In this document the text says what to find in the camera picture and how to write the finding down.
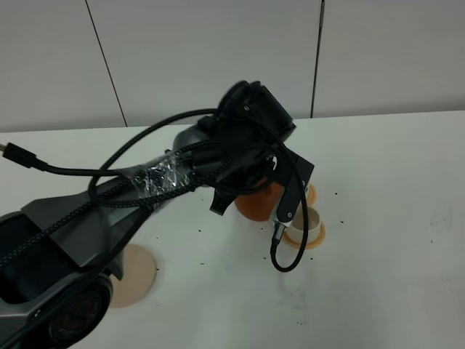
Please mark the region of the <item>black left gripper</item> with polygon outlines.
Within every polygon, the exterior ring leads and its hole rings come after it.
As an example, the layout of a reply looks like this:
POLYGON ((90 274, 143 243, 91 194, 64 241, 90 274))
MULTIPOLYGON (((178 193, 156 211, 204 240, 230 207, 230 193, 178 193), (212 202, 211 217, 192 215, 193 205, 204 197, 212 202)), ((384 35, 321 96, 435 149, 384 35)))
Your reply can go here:
POLYGON ((215 189, 210 211, 222 216, 238 196, 252 195, 275 181, 278 161, 289 151, 286 146, 271 147, 255 157, 242 154, 232 164, 232 172, 212 185, 215 189))

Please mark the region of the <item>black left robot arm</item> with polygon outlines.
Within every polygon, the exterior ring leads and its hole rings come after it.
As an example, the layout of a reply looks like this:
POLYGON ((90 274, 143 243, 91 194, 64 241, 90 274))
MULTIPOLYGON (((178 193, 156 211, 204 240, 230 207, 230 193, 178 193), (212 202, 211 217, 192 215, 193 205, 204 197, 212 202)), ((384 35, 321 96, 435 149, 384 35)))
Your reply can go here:
POLYGON ((54 167, 13 143, 26 168, 88 177, 76 195, 42 198, 1 218, 1 346, 69 348, 101 322, 124 274, 123 250, 171 200, 214 189, 217 214, 272 180, 302 193, 285 146, 289 113, 261 83, 239 81, 214 109, 169 117, 134 136, 99 169, 54 167))

